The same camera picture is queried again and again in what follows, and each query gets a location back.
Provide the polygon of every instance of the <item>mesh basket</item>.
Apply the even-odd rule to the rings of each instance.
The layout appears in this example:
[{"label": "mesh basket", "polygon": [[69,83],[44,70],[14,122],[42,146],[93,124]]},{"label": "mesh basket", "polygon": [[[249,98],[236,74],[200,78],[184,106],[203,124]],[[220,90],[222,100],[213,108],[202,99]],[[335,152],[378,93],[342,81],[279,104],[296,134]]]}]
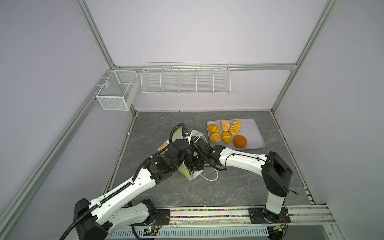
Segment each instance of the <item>mesh basket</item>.
[{"label": "mesh basket", "polygon": [[139,84],[136,71],[113,70],[96,98],[104,110],[128,111]]},{"label": "mesh basket", "polygon": [[143,68],[141,88],[144,94],[228,94],[231,92],[229,65]]}]

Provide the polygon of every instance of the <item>gray marble tabletop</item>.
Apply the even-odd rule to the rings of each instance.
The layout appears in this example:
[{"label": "gray marble tabletop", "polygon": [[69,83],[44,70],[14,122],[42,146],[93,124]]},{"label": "gray marble tabletop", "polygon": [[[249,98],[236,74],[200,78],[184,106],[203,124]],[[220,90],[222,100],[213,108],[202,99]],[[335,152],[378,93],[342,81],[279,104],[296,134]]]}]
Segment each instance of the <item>gray marble tabletop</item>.
[{"label": "gray marble tabletop", "polygon": [[[114,186],[130,178],[138,165],[168,138],[171,129],[184,122],[187,128],[207,134],[206,123],[210,120],[252,118],[260,130],[265,147],[244,150],[254,154],[277,152],[293,169],[290,189],[299,193],[288,193],[286,205],[309,205],[302,182],[297,174],[284,140],[275,124],[273,116],[267,111],[228,111],[228,112],[140,112],[129,137],[126,151],[117,171]],[[214,179],[216,172],[206,168],[202,173],[208,179]],[[219,172],[218,179],[207,181],[201,176],[188,180],[180,172],[159,183],[155,187],[138,195],[133,201],[137,204],[143,199],[150,199],[157,206],[180,205],[264,205],[267,189],[263,178],[255,173],[228,167]]]}]

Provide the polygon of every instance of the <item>bread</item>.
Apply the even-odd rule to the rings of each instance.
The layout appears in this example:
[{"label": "bread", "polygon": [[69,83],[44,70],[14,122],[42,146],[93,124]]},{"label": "bread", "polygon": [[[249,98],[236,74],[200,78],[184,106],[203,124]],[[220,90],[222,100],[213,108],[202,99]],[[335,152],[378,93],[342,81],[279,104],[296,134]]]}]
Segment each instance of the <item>bread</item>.
[{"label": "bread", "polygon": [[225,143],[230,143],[231,140],[232,140],[232,135],[229,132],[225,131],[225,132],[223,132],[223,135],[221,136],[221,139]]},{"label": "bread", "polygon": [[240,128],[241,128],[241,122],[239,120],[235,120],[232,123],[231,127],[229,128],[229,133],[232,135],[237,135],[240,132]]},{"label": "bread", "polygon": [[233,144],[237,148],[245,148],[247,146],[247,139],[241,135],[238,135],[233,139]]},{"label": "bread", "polygon": [[211,133],[214,133],[214,132],[217,132],[219,133],[220,132],[220,129],[218,126],[216,126],[215,124],[211,124],[208,126],[208,130],[211,132]]},{"label": "bread", "polygon": [[223,129],[223,131],[229,131],[229,127],[231,126],[231,124],[229,123],[228,120],[221,120],[221,129]]},{"label": "bread", "polygon": [[217,132],[214,132],[211,134],[211,136],[209,137],[209,140],[211,140],[211,142],[214,142],[214,143],[218,143],[220,142],[220,139],[221,139],[221,136],[219,133]]}]

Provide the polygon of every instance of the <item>robotic arm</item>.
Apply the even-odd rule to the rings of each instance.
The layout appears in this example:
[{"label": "robotic arm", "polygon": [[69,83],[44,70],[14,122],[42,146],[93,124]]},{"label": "robotic arm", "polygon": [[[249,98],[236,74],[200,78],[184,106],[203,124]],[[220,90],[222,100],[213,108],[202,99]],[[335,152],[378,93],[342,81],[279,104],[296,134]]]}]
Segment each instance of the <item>robotic arm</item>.
[{"label": "robotic arm", "polygon": [[[181,126],[184,139],[172,142],[174,131]],[[188,136],[189,133],[190,131],[185,130],[185,124],[178,124],[171,131],[169,145],[140,164],[134,176],[98,198],[78,201],[75,205],[74,222],[60,239],[64,239],[73,227],[76,227],[80,240],[102,240],[108,233],[134,223],[144,222],[151,225],[155,221],[157,210],[150,200],[144,200],[133,207],[122,207],[140,193],[170,177],[182,163],[191,173],[209,165],[219,170],[226,170],[227,166],[238,167],[263,176],[268,198],[262,220],[274,223],[280,218],[279,214],[289,191],[292,170],[277,153],[257,155],[221,145],[212,148],[204,140]]]}]

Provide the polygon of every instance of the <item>tray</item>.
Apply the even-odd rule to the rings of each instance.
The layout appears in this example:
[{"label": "tray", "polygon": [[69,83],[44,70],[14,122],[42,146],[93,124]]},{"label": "tray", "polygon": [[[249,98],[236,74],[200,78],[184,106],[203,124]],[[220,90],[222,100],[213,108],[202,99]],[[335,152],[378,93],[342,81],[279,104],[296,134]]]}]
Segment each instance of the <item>tray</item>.
[{"label": "tray", "polygon": [[[212,147],[214,147],[217,144],[223,145],[223,146],[228,147],[228,148],[233,149],[233,150],[263,148],[265,146],[265,143],[264,143],[262,135],[260,134],[259,128],[257,127],[255,120],[253,120],[252,118],[243,118],[243,119],[238,119],[238,120],[242,123],[242,126],[240,128],[240,132],[238,135],[245,137],[247,139],[247,142],[248,142],[247,146],[245,148],[235,147],[235,145],[233,144],[233,139],[236,137],[236,135],[232,135],[232,140],[230,143],[224,143],[222,140],[220,140],[220,142],[218,142],[218,143],[213,143],[213,142],[209,141],[209,144]],[[235,119],[231,119],[231,120],[228,119],[228,121],[232,125],[232,123],[233,123],[233,121],[235,121]],[[220,129],[219,134],[220,135],[223,134],[223,130],[221,129],[221,120],[216,120],[216,121],[207,122],[207,131],[208,131],[209,136],[211,135],[211,133],[208,130],[208,126],[211,124],[216,124]]]}]

